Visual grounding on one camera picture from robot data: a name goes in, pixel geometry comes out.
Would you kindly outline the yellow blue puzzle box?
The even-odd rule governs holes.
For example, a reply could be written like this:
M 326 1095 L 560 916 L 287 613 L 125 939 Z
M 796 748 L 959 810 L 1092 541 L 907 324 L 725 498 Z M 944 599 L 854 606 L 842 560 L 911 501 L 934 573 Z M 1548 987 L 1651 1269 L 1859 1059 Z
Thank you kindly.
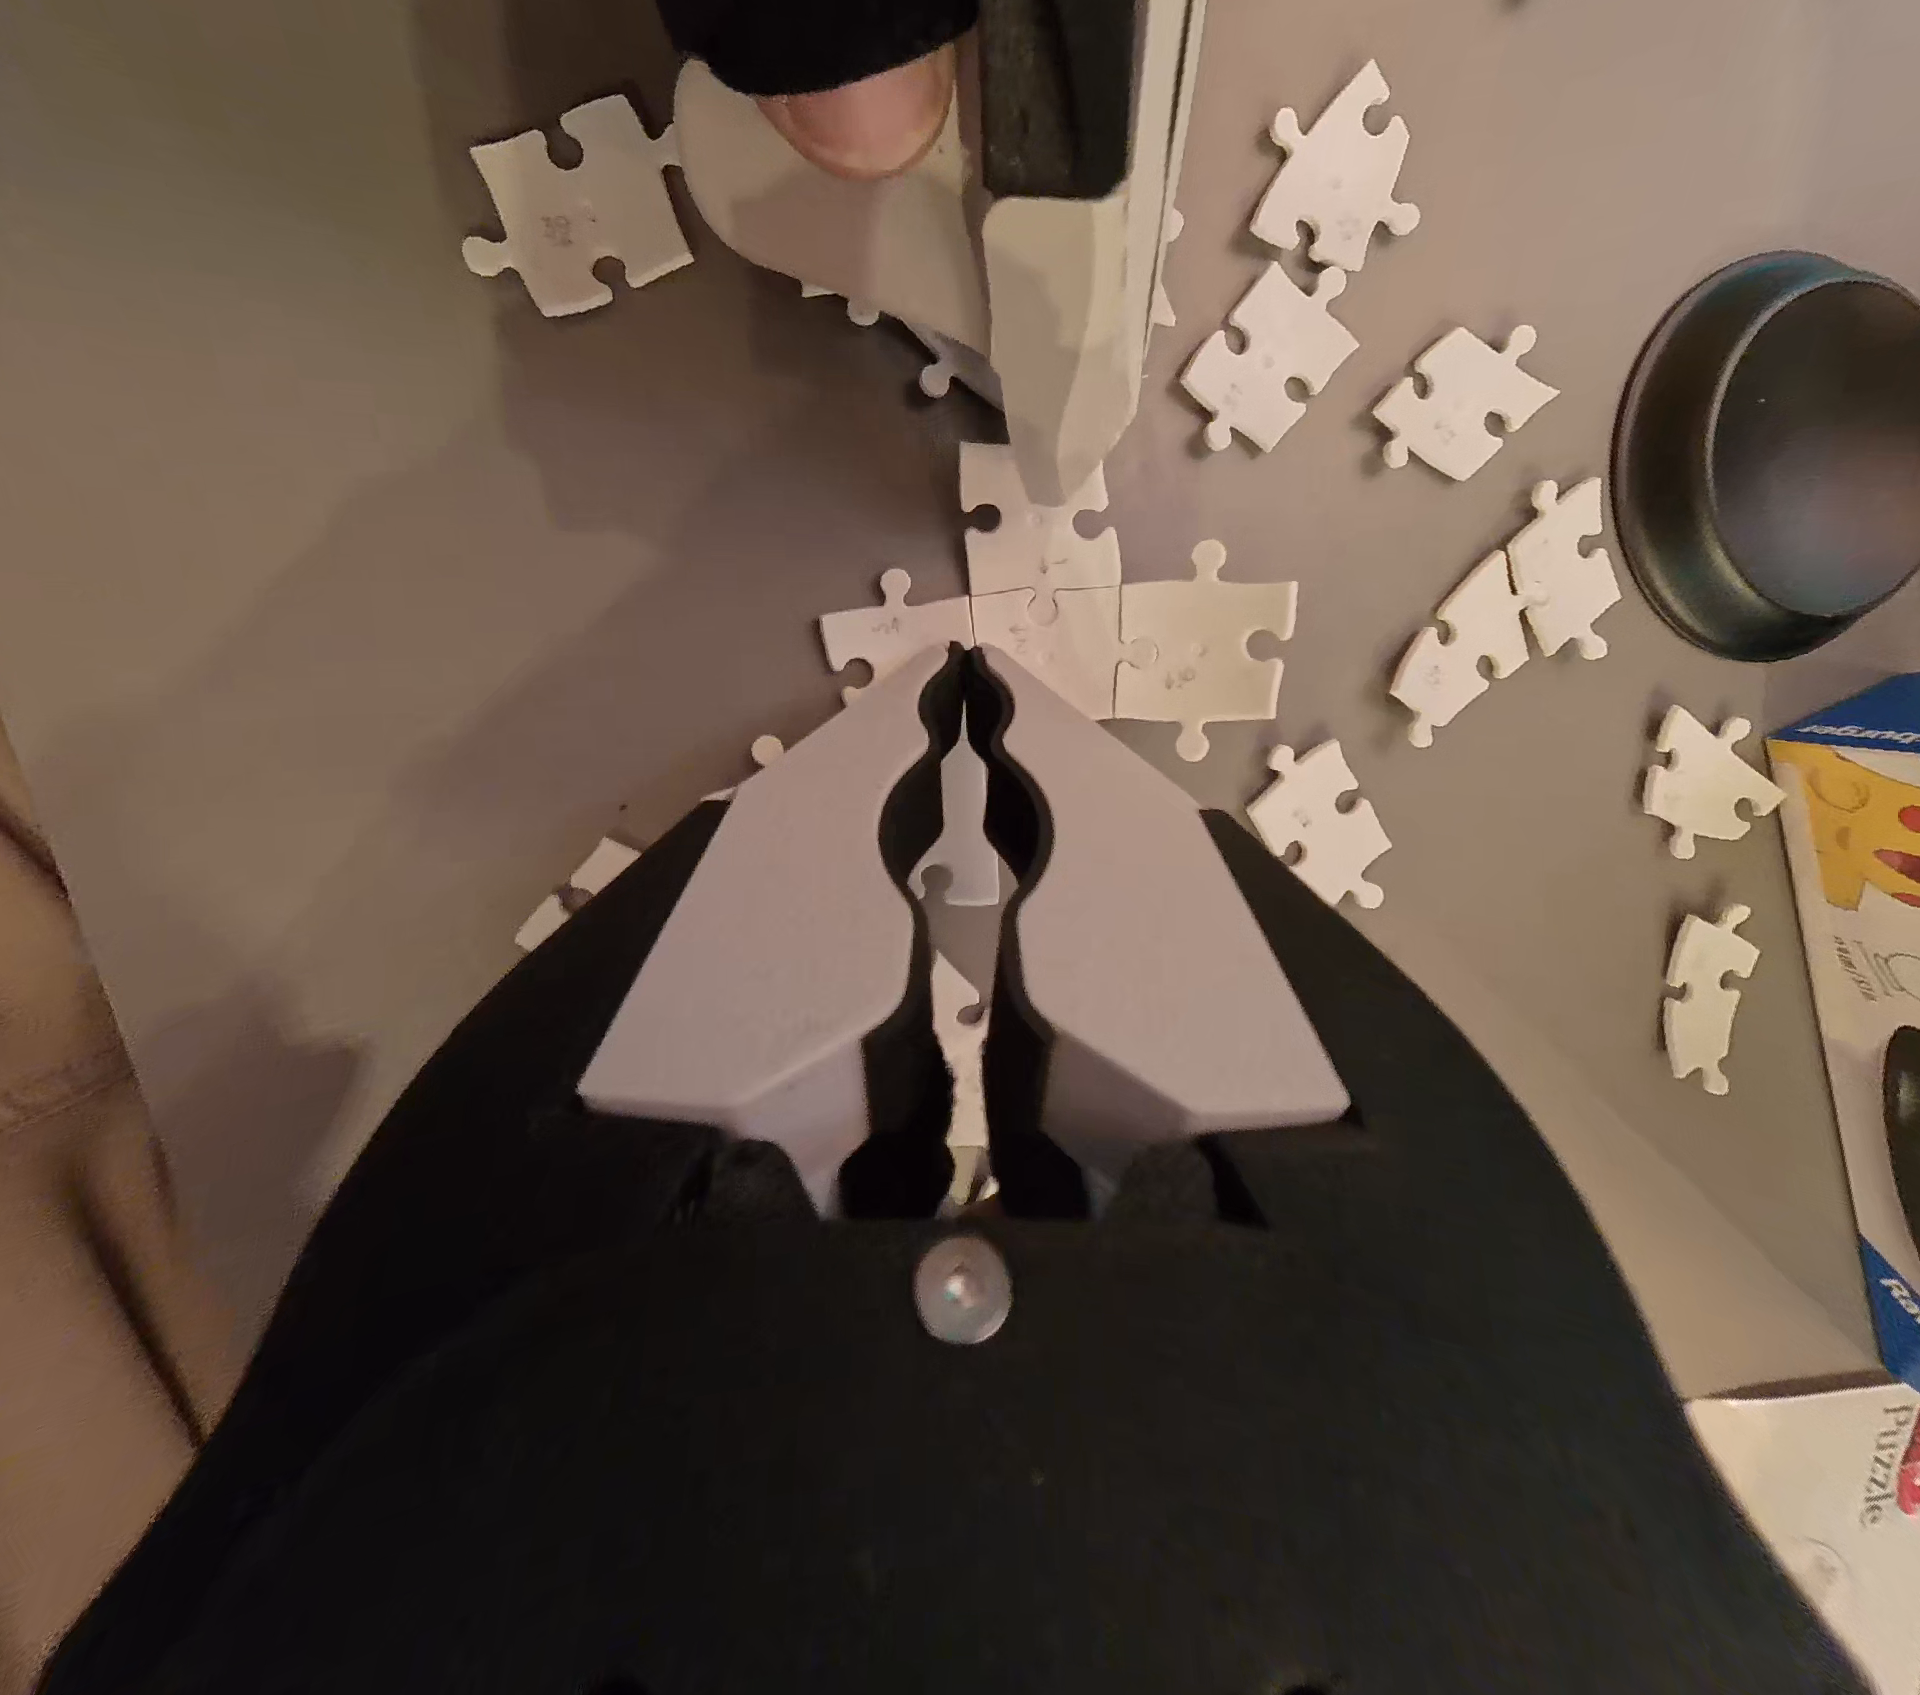
M 1918 1385 L 1918 674 L 1765 749 L 1877 1351 Z

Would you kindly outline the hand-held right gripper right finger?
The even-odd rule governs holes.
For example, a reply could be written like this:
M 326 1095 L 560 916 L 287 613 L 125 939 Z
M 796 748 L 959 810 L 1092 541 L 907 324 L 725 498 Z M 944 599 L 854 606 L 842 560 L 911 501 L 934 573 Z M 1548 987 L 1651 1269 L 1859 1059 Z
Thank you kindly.
M 1010 869 L 983 1045 L 1013 1218 L 1087 1218 L 1140 1152 L 1346 1115 L 1346 1084 L 1204 811 L 1007 650 L 969 655 Z

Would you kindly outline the black round stand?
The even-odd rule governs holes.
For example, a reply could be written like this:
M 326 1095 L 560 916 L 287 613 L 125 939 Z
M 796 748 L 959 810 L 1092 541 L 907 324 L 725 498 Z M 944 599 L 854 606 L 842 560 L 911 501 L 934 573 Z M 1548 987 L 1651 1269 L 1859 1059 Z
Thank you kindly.
M 1782 662 L 1857 626 L 1916 580 L 1916 292 L 1807 249 L 1713 270 L 1628 372 L 1609 498 L 1686 644 Z

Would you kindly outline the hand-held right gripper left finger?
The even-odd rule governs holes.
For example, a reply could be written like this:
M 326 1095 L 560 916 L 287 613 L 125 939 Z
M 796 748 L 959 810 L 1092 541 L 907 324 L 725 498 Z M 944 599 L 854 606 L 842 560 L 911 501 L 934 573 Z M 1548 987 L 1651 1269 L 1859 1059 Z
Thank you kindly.
M 778 1145 L 824 1215 L 939 1212 L 952 1080 L 908 875 L 944 825 L 966 678 L 959 644 L 921 650 L 734 792 L 584 1104 Z

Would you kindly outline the puzzle pieces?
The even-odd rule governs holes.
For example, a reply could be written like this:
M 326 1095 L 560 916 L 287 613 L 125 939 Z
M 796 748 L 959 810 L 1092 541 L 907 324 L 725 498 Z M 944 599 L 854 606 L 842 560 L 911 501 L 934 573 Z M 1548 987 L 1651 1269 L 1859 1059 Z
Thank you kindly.
M 1389 115 L 1378 130 L 1368 115 L 1388 101 L 1378 62 L 1367 62 L 1303 124 L 1294 111 L 1275 114 L 1269 134 L 1281 168 L 1252 217 L 1252 234 L 1273 250 L 1304 246 L 1311 285 L 1284 259 L 1264 259 L 1234 314 L 1191 355 L 1183 393 L 1204 414 L 1204 444 L 1232 448 L 1235 438 L 1262 452 L 1275 448 L 1313 395 L 1357 348 L 1333 313 L 1335 297 L 1363 266 L 1378 231 L 1404 236 L 1419 207 L 1396 197 L 1407 128 Z M 921 339 L 970 376 L 1001 407 L 991 361 L 966 343 L 924 327 Z M 1516 327 L 1503 346 L 1467 328 L 1449 328 L 1413 361 L 1378 407 L 1384 463 L 1422 458 L 1429 470 L 1467 479 L 1557 393 L 1522 366 L 1535 343 L 1531 327 Z M 1622 600 L 1609 546 L 1608 491 L 1601 478 L 1539 482 L 1529 489 L 1519 530 L 1438 603 L 1413 637 L 1388 683 L 1388 696 L 1409 716 L 1407 739 L 1422 752 L 1497 678 L 1516 674 L 1535 652 L 1542 661 L 1571 648 L 1596 661 L 1609 650 L 1599 632 Z M 1750 819 L 1765 819 L 1782 790 L 1745 762 L 1741 716 L 1707 726 L 1683 706 L 1661 711 L 1646 769 L 1642 807 L 1667 824 L 1668 852 L 1693 856 L 1707 835 L 1741 835 Z M 1298 874 L 1326 901 L 1351 897 L 1363 909 L 1383 900 L 1371 863 L 1388 850 L 1378 810 L 1359 794 L 1357 777 L 1338 740 L 1304 755 L 1273 749 L 1269 782 L 1249 804 L 1259 840 L 1275 856 L 1294 854 Z M 1728 1094 L 1724 1071 L 1732 1050 L 1732 1022 L 1742 985 L 1758 965 L 1758 947 L 1742 935 L 1750 909 L 1680 916 L 1661 974 L 1661 1049 L 1672 1075 L 1700 1080 L 1713 1097 Z

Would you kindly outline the person's beige trousers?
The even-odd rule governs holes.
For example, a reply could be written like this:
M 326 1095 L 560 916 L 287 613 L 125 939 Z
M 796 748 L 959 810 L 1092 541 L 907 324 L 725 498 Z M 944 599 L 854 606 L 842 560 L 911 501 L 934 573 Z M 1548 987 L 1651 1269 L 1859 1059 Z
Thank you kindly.
M 62 874 L 3 742 L 3 1689 L 31 1689 L 236 1383 Z

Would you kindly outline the joined white puzzle section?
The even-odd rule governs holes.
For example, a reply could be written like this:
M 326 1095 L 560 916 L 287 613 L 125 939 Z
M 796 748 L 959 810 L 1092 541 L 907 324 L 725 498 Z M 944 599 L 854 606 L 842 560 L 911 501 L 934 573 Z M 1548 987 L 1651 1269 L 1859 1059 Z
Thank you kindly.
M 873 603 L 820 618 L 834 674 L 875 681 L 917 650 L 995 648 L 1094 722 L 1174 726 L 1187 762 L 1207 755 L 1215 722 L 1275 714 L 1284 661 L 1272 646 L 1294 630 L 1292 580 L 1223 577 L 1215 539 L 1191 549 L 1187 577 L 1127 580 L 1118 530 L 1081 533 L 1081 516 L 1108 511 L 1104 472 L 1036 503 L 1007 443 L 962 443 L 959 506 L 990 516 L 966 530 L 966 594 L 917 600 L 911 577 L 885 571 Z

